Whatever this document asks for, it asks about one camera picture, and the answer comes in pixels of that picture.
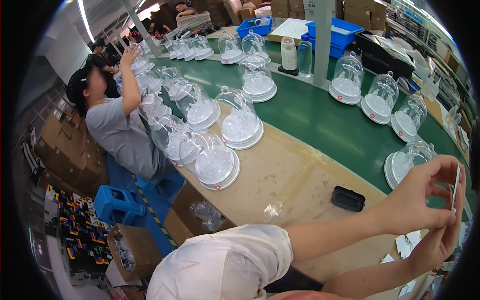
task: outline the white shirt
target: white shirt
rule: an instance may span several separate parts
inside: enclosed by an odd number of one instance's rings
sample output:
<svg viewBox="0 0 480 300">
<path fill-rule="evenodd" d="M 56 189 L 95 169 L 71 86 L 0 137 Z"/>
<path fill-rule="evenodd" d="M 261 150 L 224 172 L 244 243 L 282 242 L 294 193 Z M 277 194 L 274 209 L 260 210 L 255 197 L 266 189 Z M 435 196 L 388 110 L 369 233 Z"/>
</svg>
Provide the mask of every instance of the white shirt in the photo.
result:
<svg viewBox="0 0 480 300">
<path fill-rule="evenodd" d="M 146 300 L 265 300 L 293 260 L 288 233 L 243 225 L 186 240 L 156 267 Z"/>
</svg>

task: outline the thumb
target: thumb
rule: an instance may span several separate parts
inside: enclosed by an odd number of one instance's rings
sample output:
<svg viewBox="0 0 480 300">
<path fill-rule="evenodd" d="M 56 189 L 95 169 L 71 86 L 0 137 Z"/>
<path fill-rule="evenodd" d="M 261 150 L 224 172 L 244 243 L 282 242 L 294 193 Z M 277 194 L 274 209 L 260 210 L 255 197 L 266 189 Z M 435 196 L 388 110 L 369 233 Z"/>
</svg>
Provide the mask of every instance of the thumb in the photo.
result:
<svg viewBox="0 0 480 300">
<path fill-rule="evenodd" d="M 441 228 L 455 223 L 455 214 L 448 209 L 427 208 L 427 210 L 431 228 Z"/>
</svg>

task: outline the hand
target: hand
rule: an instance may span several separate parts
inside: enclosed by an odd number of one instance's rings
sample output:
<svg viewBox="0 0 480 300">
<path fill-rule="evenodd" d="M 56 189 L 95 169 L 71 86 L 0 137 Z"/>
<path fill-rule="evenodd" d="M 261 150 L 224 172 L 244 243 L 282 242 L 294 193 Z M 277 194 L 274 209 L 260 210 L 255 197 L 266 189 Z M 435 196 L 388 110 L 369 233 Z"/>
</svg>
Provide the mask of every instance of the hand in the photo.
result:
<svg viewBox="0 0 480 300">
<path fill-rule="evenodd" d="M 407 258 L 410 265 L 417 271 L 417 274 L 423 274 L 431 271 L 439 264 L 445 261 L 456 248 L 458 235 L 462 226 L 463 200 L 465 198 L 465 176 L 456 188 L 455 209 L 456 218 L 452 225 L 430 230 L 420 243 L 413 249 Z M 451 194 L 450 185 L 447 185 L 447 191 Z M 444 209 L 452 207 L 451 196 L 447 198 Z"/>
<path fill-rule="evenodd" d="M 434 159 L 413 167 L 402 182 L 380 204 L 373 208 L 379 227 L 384 234 L 407 234 L 425 228 L 442 228 L 453 225 L 456 217 L 447 209 L 428 208 L 425 198 L 439 196 L 449 201 L 450 192 L 436 184 L 455 184 L 456 168 L 460 162 L 453 156 L 438 155 Z M 465 167 L 460 166 L 460 182 L 465 196 Z"/>
<path fill-rule="evenodd" d="M 123 56 L 120 60 L 120 68 L 127 67 L 130 68 L 133 64 L 133 61 L 140 54 L 140 51 L 137 51 L 139 45 L 134 45 L 133 43 L 125 48 L 123 51 Z"/>
</svg>

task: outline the forearm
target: forearm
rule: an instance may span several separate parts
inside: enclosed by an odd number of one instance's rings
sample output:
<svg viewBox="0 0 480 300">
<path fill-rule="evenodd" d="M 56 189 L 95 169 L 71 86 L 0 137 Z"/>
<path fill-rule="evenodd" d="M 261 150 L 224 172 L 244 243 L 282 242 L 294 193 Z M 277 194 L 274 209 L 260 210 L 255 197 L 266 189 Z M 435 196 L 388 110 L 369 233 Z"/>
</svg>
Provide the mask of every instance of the forearm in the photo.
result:
<svg viewBox="0 0 480 300">
<path fill-rule="evenodd" d="M 322 288 L 322 292 L 363 299 L 400 287 L 421 274 L 412 267 L 409 259 L 402 259 L 345 272 L 328 281 Z"/>
<path fill-rule="evenodd" d="M 129 107 L 137 108 L 141 102 L 141 95 L 137 80 L 135 79 L 130 66 L 122 66 L 122 64 L 120 64 L 120 72 L 122 79 L 123 101 L 127 102 Z"/>
<path fill-rule="evenodd" d="M 110 73 L 115 72 L 115 69 L 113 69 L 112 67 L 109 67 L 109 66 L 103 67 L 103 70 L 104 70 L 105 72 L 110 72 Z"/>
<path fill-rule="evenodd" d="M 383 234 L 373 210 L 328 222 L 288 226 L 293 262 L 303 262 L 345 248 L 363 239 Z"/>
</svg>

